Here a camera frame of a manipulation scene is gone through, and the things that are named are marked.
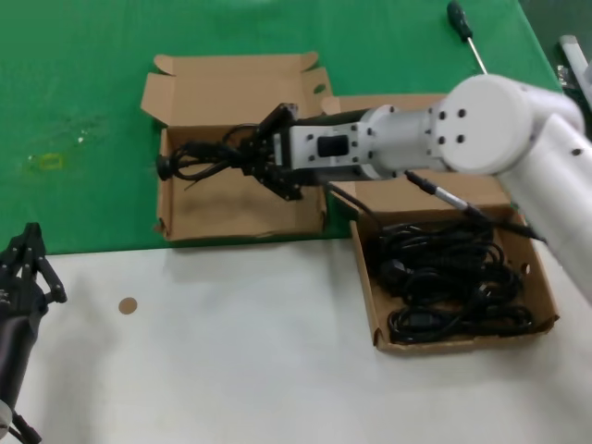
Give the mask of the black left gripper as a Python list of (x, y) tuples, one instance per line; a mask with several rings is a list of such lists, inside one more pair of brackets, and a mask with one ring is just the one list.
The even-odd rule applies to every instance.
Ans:
[[(45, 295), (35, 282), (32, 262), (48, 286)], [(38, 223), (27, 223), (1, 252), (1, 282), (6, 283), (1, 286), (1, 401), (14, 408), (47, 304), (68, 300), (46, 258)]]

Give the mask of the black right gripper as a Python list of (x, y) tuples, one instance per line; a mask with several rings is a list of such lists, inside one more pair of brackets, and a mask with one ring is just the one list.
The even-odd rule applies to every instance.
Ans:
[(367, 112), (297, 118), (296, 104), (281, 103), (251, 136), (253, 149), (270, 149), (274, 144), (275, 164), (257, 159), (241, 171), (288, 202), (303, 198), (301, 186), (364, 179), (364, 156), (354, 149), (360, 145), (358, 126)]

